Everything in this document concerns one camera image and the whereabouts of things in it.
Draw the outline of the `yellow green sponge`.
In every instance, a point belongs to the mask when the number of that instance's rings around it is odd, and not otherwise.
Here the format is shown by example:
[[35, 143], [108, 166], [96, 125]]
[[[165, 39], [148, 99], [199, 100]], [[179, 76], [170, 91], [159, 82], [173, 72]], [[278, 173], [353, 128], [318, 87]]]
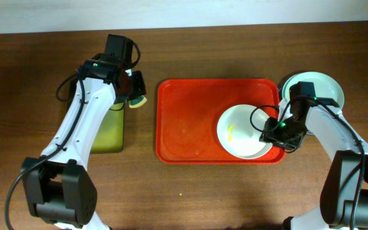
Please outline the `yellow green sponge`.
[[129, 108], [136, 109], [143, 106], [147, 101], [148, 100], [145, 96], [139, 96], [138, 98], [129, 101]]

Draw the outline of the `white plate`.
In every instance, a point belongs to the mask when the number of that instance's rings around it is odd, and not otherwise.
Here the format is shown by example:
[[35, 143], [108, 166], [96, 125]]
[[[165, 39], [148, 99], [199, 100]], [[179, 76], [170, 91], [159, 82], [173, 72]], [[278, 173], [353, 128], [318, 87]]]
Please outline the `white plate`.
[[217, 137], [221, 146], [232, 156], [245, 160], [257, 159], [273, 147], [260, 141], [269, 115], [256, 106], [240, 104], [228, 108], [218, 119]]

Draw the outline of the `mint green plate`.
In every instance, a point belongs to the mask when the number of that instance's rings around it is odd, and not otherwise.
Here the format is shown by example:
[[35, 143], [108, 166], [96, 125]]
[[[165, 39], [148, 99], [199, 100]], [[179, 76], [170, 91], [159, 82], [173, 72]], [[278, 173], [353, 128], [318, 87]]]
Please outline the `mint green plate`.
[[321, 72], [302, 72], [292, 75], [283, 85], [283, 96], [289, 100], [289, 88], [300, 81], [313, 82], [316, 96], [333, 98], [342, 109], [344, 106], [344, 92], [339, 83]]

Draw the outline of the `light blue plate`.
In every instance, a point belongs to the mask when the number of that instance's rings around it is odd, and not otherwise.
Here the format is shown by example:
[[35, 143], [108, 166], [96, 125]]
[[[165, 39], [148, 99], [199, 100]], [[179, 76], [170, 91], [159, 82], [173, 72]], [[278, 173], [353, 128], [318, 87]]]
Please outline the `light blue plate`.
[[280, 101], [284, 98], [284, 96], [283, 96], [283, 89], [284, 89], [283, 86], [279, 88], [279, 100]]

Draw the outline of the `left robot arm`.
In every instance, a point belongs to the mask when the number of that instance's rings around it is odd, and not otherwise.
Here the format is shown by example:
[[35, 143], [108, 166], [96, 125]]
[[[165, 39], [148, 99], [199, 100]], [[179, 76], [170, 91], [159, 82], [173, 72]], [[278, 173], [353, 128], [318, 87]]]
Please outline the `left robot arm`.
[[101, 54], [76, 71], [75, 92], [59, 130], [40, 157], [22, 163], [18, 181], [31, 216], [60, 229], [108, 229], [96, 213], [98, 194], [88, 160], [112, 106], [146, 94], [134, 66], [129, 57]]

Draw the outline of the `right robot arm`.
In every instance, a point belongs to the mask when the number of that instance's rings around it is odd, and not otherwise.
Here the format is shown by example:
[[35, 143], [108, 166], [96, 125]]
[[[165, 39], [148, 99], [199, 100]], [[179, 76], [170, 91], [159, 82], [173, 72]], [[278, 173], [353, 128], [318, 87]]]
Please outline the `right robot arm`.
[[292, 153], [311, 132], [332, 164], [319, 206], [286, 218], [283, 229], [368, 229], [368, 143], [331, 98], [296, 96], [285, 108], [291, 110], [291, 116], [269, 118], [260, 130], [260, 141]]

